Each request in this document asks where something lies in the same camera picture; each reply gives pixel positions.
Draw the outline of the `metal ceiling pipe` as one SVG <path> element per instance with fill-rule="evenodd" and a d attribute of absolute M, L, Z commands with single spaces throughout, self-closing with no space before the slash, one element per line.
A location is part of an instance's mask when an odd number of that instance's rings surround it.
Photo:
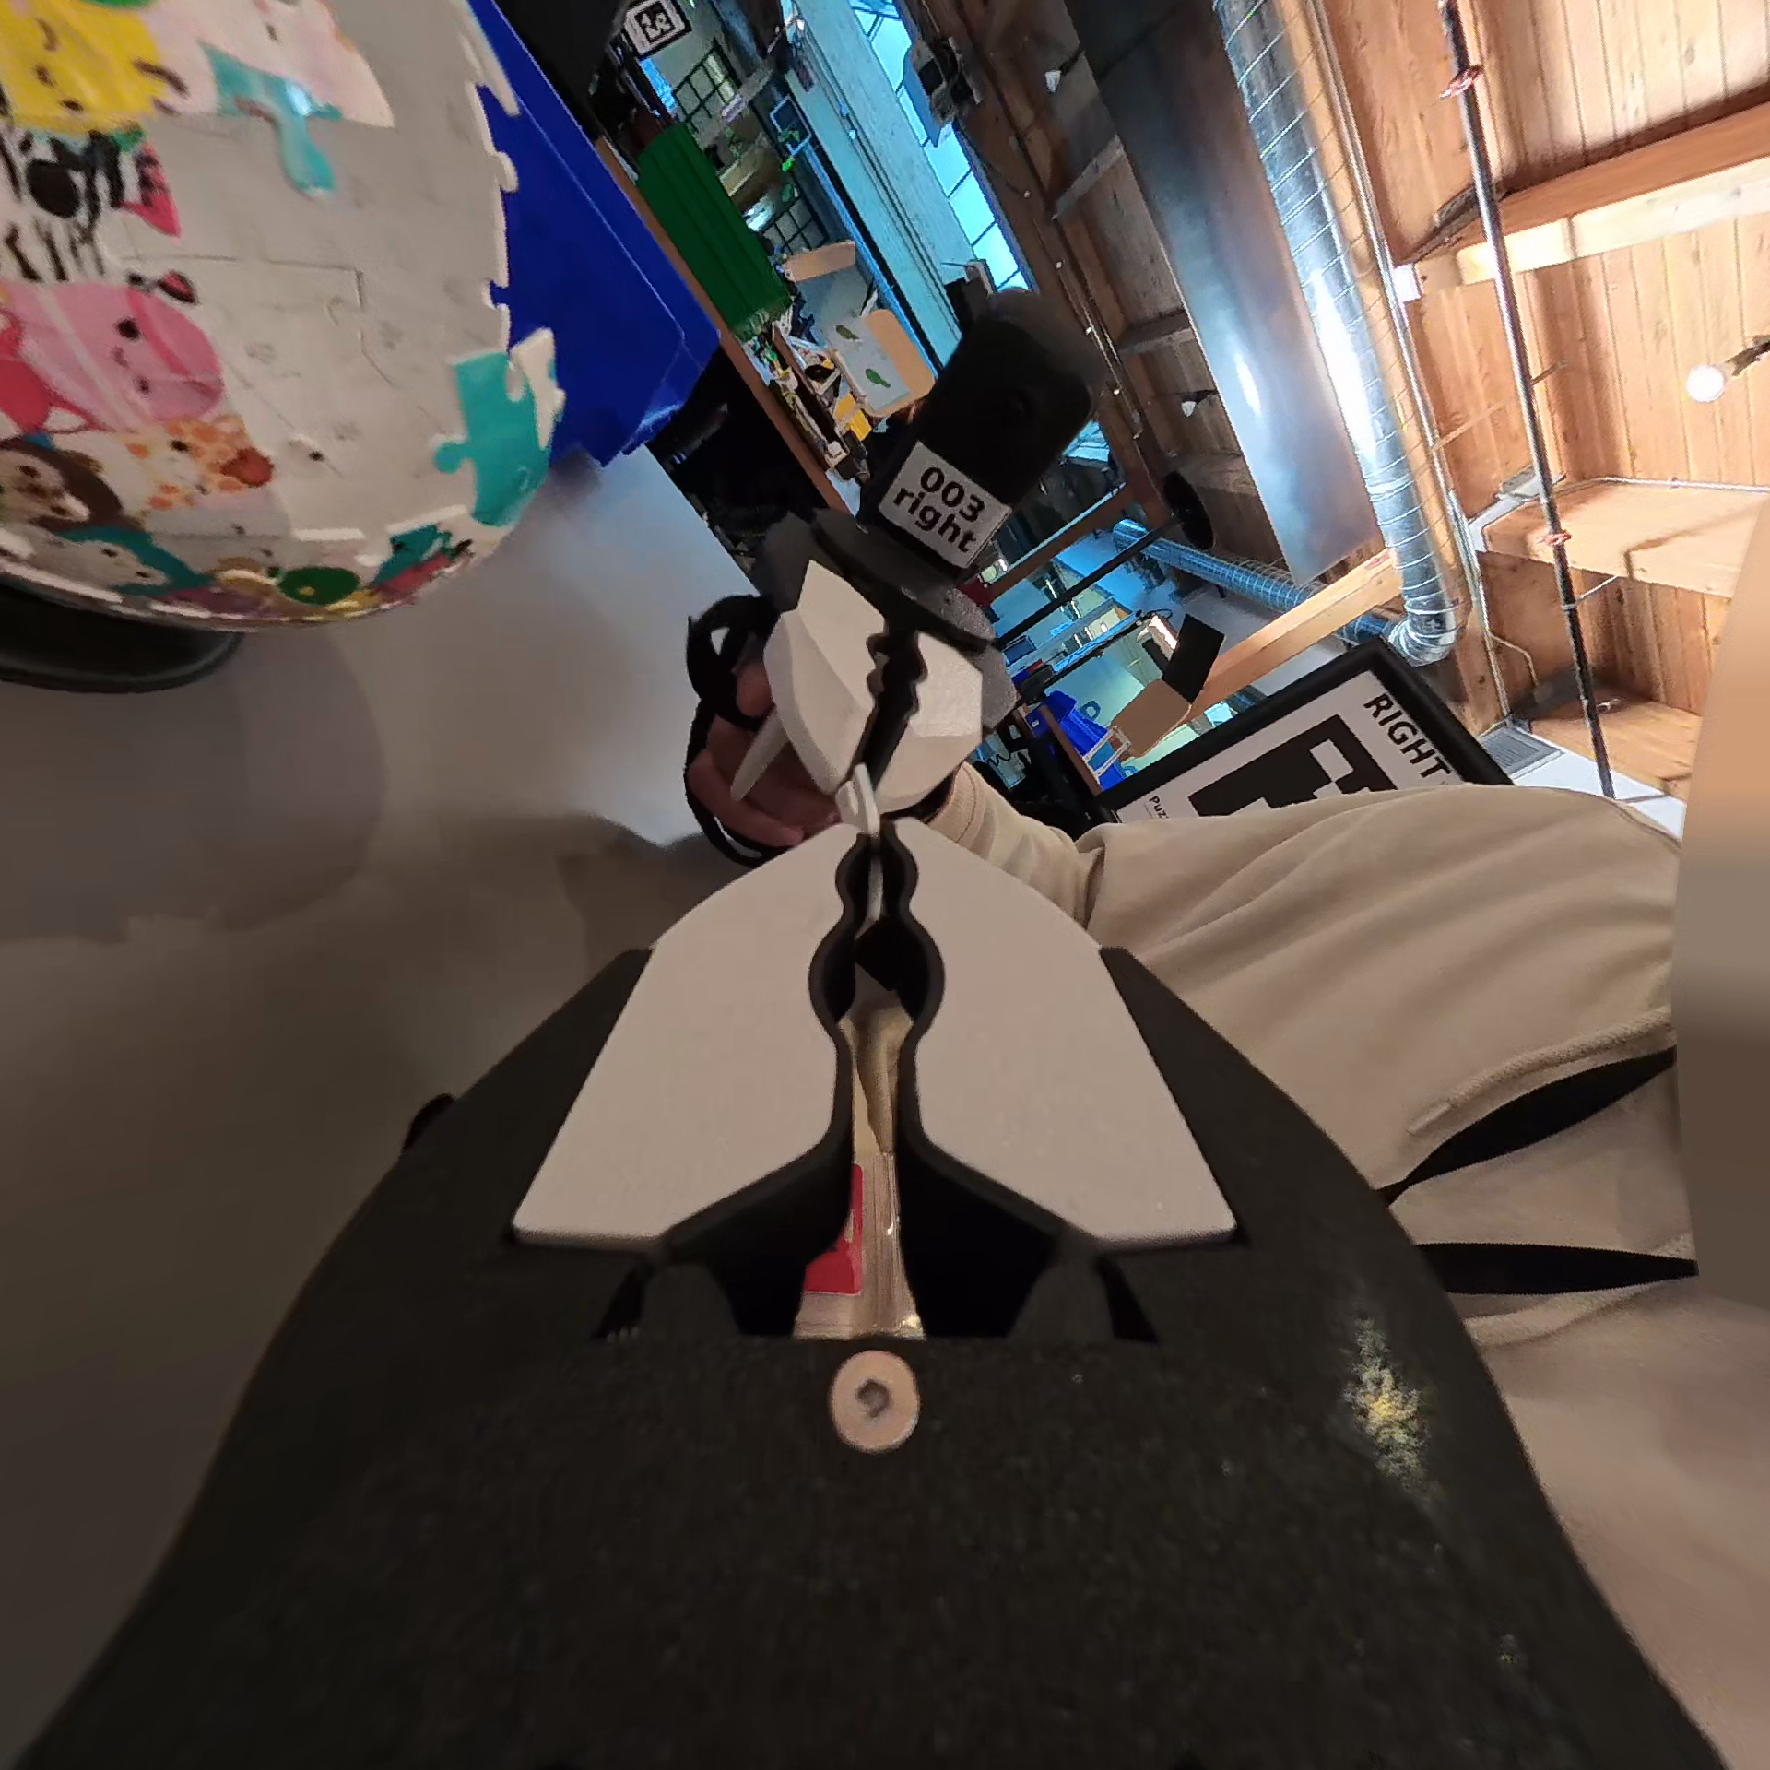
<path fill-rule="evenodd" d="M 1601 707 L 1598 695 L 1594 672 L 1590 671 L 1587 632 L 1574 589 L 1574 576 L 1568 558 L 1568 531 L 1564 529 L 1550 456 L 1546 450 L 1542 415 L 1533 393 L 1533 368 L 1529 361 L 1527 339 L 1524 336 L 1518 300 L 1512 281 L 1512 260 L 1506 245 L 1506 230 L 1501 219 L 1498 188 L 1492 169 L 1490 139 L 1477 99 L 1477 85 L 1484 77 L 1482 68 L 1469 46 L 1469 32 L 1465 17 L 1456 2 L 1439 2 L 1437 14 L 1445 32 L 1450 55 L 1450 80 L 1445 85 L 1445 99 L 1458 109 L 1467 156 L 1471 164 L 1471 179 L 1474 193 L 1474 213 L 1482 228 L 1484 243 L 1490 252 L 1492 289 L 1495 298 L 1498 320 L 1503 328 L 1510 379 L 1515 389 L 1515 404 L 1524 431 L 1525 450 L 1533 474 L 1536 500 L 1545 526 L 1545 540 L 1550 548 L 1550 567 L 1555 573 L 1557 605 L 1564 621 L 1564 630 L 1570 650 L 1570 671 L 1579 689 L 1579 707 L 1584 721 L 1584 733 L 1590 742 L 1590 759 L 1600 775 L 1600 792 L 1607 802 L 1615 802 L 1615 782 L 1607 754 L 1607 742 L 1601 725 Z"/>

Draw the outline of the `large grey metal duct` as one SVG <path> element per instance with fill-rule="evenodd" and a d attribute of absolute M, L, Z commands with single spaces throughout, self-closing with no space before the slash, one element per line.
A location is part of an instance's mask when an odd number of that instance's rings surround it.
<path fill-rule="evenodd" d="M 1213 4 L 1069 17 L 1289 573 L 1380 538 Z"/>

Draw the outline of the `black framed marker sign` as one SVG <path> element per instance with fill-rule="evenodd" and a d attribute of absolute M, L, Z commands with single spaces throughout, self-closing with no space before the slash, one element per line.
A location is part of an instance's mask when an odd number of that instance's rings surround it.
<path fill-rule="evenodd" d="M 1098 811 L 1176 823 L 1452 785 L 1512 780 L 1422 671 L 1370 641 L 1129 774 Z"/>

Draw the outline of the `person's cream hoodie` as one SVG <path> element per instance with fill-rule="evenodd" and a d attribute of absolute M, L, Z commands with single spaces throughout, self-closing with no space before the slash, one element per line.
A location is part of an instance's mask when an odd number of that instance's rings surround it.
<path fill-rule="evenodd" d="M 1691 1256 L 1675 1082 L 1393 1205 L 1424 1244 Z M 1539 1482 L 1728 1767 L 1768 1767 L 1768 1317 L 1694 1279 L 1462 1299 Z"/>

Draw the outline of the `green plastic bin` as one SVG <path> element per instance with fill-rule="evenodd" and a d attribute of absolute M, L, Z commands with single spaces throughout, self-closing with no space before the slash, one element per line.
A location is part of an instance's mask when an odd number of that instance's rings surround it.
<path fill-rule="evenodd" d="M 786 278 L 685 122 L 644 145 L 637 188 L 735 339 L 756 341 L 786 316 L 793 304 Z"/>

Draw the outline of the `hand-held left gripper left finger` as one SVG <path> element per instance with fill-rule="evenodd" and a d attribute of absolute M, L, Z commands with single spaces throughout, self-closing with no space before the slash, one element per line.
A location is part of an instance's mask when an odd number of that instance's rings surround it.
<path fill-rule="evenodd" d="M 704 1268 L 742 1332 L 793 1335 L 807 1268 L 849 1222 L 838 1023 L 872 861 L 832 827 L 596 979 L 615 1017 L 515 1208 L 521 1244 Z"/>

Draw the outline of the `blue plastic bin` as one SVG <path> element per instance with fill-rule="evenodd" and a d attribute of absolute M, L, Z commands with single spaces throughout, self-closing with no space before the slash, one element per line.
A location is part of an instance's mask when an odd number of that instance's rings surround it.
<path fill-rule="evenodd" d="M 717 324 L 502 6 L 474 2 L 472 15 L 515 103 L 484 103 L 515 172 L 495 302 L 514 345 L 540 329 L 551 337 L 564 401 L 553 461 L 584 453 L 603 468 L 646 448 L 688 404 L 717 354 Z"/>

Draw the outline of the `person's right hand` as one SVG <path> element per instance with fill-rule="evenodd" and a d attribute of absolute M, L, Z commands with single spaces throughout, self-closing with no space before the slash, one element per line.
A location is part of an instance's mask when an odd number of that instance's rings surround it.
<path fill-rule="evenodd" d="M 763 727 L 773 715 L 770 689 L 761 656 L 748 657 L 730 676 L 730 707 L 737 719 L 702 707 L 691 725 L 682 788 L 698 830 L 714 850 L 745 867 L 759 867 L 780 852 L 836 825 L 835 799 L 816 788 L 789 748 L 763 768 L 745 794 L 735 794 Z"/>

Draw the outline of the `silver spiral duct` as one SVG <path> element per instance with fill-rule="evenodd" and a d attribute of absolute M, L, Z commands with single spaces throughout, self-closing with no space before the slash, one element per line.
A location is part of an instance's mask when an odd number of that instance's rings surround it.
<path fill-rule="evenodd" d="M 1445 664 L 1474 610 L 1472 552 L 1454 512 L 1325 4 L 1215 2 L 1212 11 L 1380 540 L 1398 572 L 1402 618 L 1387 641 L 1411 667 Z"/>
<path fill-rule="evenodd" d="M 1113 533 L 1120 546 L 1129 546 L 1139 558 L 1153 558 L 1186 581 L 1225 594 L 1236 594 L 1274 614 L 1300 608 L 1321 592 L 1351 592 L 1355 589 L 1352 570 L 1330 581 L 1296 577 L 1282 567 L 1185 542 L 1177 527 L 1172 526 L 1142 529 L 1137 524 L 1124 522 Z"/>

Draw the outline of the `white puzzle piece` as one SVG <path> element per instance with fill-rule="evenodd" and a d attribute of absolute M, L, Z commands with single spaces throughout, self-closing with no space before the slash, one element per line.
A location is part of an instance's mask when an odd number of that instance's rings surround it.
<path fill-rule="evenodd" d="M 858 867 L 855 886 L 858 905 L 858 933 L 867 933 L 882 913 L 882 818 L 878 811 L 874 785 L 865 763 L 854 763 L 847 780 L 835 794 L 838 821 L 855 832 Z"/>

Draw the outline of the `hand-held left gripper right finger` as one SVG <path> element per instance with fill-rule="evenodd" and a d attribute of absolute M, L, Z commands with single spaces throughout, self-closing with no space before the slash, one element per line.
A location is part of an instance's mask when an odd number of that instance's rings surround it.
<path fill-rule="evenodd" d="M 1228 1201 L 1111 958 L 922 825 L 881 830 L 881 925 L 911 1031 L 894 1114 L 899 1246 L 927 1338 L 1006 1338 L 1051 1268 L 1219 1247 Z"/>

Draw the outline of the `colourful puzzle ball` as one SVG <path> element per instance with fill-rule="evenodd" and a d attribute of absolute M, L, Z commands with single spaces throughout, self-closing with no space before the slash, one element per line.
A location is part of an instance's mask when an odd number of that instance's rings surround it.
<path fill-rule="evenodd" d="M 206 632 L 413 605 L 547 473 L 472 4 L 2 4 L 3 585 Z"/>

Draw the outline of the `red white badge card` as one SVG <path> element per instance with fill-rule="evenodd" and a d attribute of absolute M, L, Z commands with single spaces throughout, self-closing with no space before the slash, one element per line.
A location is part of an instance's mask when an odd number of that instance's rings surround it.
<path fill-rule="evenodd" d="M 851 1168 L 847 1220 L 805 1272 L 794 1338 L 920 1341 L 922 1322 L 905 1274 L 896 1162 L 859 1159 Z"/>

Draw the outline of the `black ball stand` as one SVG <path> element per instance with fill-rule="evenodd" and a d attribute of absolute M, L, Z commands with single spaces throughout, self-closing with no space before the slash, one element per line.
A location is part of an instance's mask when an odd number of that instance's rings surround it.
<path fill-rule="evenodd" d="M 237 635 L 152 627 L 2 583 L 2 681 L 46 693 L 166 693 L 222 672 Z"/>

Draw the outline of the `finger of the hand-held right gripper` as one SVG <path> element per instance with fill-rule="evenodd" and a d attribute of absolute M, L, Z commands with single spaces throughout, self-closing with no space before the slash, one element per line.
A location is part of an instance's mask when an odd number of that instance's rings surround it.
<path fill-rule="evenodd" d="M 825 566 L 807 566 L 799 602 L 764 644 L 764 674 L 783 742 L 818 790 L 838 790 L 874 717 L 874 650 L 886 621 Z"/>
<path fill-rule="evenodd" d="M 874 780 L 882 815 L 927 804 L 981 742 L 984 678 L 957 650 L 919 650 L 912 707 Z"/>

